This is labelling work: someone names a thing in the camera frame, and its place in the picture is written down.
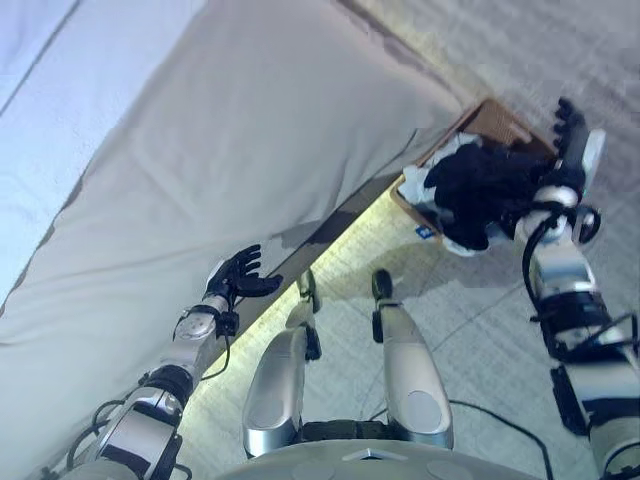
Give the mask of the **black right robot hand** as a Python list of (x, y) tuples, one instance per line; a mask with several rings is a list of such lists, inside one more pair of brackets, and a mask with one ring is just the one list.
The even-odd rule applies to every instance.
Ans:
[(553, 132), (563, 185), (580, 198), (588, 192), (606, 150), (606, 132), (590, 129), (584, 113), (566, 97), (560, 97), (555, 110)]

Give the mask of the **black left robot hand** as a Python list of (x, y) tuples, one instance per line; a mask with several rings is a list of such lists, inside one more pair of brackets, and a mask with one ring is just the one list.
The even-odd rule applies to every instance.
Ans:
[(210, 273), (203, 298), (219, 296), (232, 307), (238, 297), (259, 298), (275, 293), (283, 282), (283, 276), (261, 276), (260, 258), (261, 245), (254, 244), (223, 260)]

